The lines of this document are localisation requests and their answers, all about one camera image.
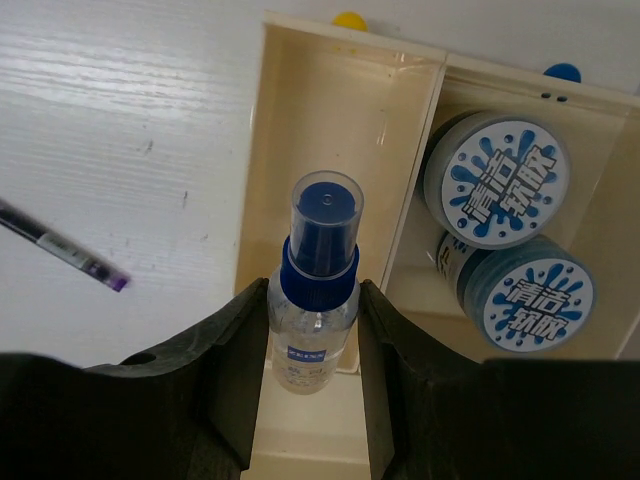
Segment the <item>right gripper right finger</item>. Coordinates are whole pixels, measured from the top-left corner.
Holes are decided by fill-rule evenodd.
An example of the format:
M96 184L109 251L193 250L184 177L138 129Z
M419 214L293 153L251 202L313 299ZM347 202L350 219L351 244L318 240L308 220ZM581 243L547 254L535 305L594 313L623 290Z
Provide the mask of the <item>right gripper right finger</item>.
M359 350L375 479L635 479L635 361L474 362L364 282Z

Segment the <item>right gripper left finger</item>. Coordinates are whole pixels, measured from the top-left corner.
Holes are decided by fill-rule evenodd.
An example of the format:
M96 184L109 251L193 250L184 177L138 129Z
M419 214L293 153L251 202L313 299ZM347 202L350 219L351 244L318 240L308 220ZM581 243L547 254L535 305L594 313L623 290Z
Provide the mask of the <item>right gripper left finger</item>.
M237 479L249 468L267 282L119 364L1 357L5 479Z

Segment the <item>blue white jar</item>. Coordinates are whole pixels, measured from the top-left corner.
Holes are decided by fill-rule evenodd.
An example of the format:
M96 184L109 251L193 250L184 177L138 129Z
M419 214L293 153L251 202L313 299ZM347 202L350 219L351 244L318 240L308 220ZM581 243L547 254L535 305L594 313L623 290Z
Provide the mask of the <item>blue white jar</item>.
M446 233L436 267L485 339L512 353L541 352L567 342L596 301L589 270L544 235L486 250Z
M550 126L523 115L471 111L431 134L420 189L448 233L499 250L530 240L551 221L570 177L565 142Z

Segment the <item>clear spray bottle blue cap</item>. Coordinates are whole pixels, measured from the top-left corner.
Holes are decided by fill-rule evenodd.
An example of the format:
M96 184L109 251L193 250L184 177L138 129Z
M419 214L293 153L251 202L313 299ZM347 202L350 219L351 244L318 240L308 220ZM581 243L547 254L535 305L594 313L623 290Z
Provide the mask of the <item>clear spray bottle blue cap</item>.
M293 189L290 232L267 291L272 371L291 393L329 383L355 323L363 207L361 188L340 172L311 172Z

